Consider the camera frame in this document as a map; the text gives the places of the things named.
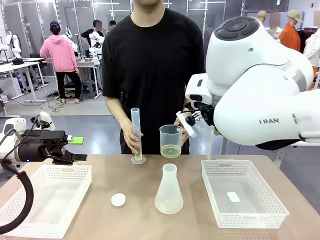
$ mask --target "person in pink hoodie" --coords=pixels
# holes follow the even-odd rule
[[[80,104],[84,100],[81,98],[81,80],[78,75],[78,65],[72,45],[68,39],[60,35],[61,27],[57,21],[50,23],[50,31],[53,35],[44,41],[40,49],[40,56],[46,59],[48,53],[51,55],[58,81],[61,104],[66,104],[65,75],[67,75],[75,85],[75,104]]]

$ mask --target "white round cap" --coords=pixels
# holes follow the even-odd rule
[[[120,207],[126,203],[126,195],[123,193],[117,193],[111,197],[111,203],[115,207]]]

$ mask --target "erlenmeyer flask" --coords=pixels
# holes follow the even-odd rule
[[[154,200],[155,207],[163,214],[176,214],[184,206],[177,179],[177,166],[163,165],[162,179]]]

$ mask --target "orange jacket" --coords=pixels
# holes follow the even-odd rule
[[[301,41],[299,34],[295,27],[292,26],[290,23],[287,23],[285,25],[285,28],[283,29],[278,39],[287,48],[294,49],[300,52]]]

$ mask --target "yellow liquid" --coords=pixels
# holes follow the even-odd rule
[[[140,161],[140,160],[142,160],[142,149],[140,147],[140,148],[138,148],[136,150],[137,150],[138,153],[134,155],[135,160],[136,161]]]
[[[161,150],[161,155],[168,159],[174,159],[181,154],[181,148],[177,145],[168,144],[164,145]]]

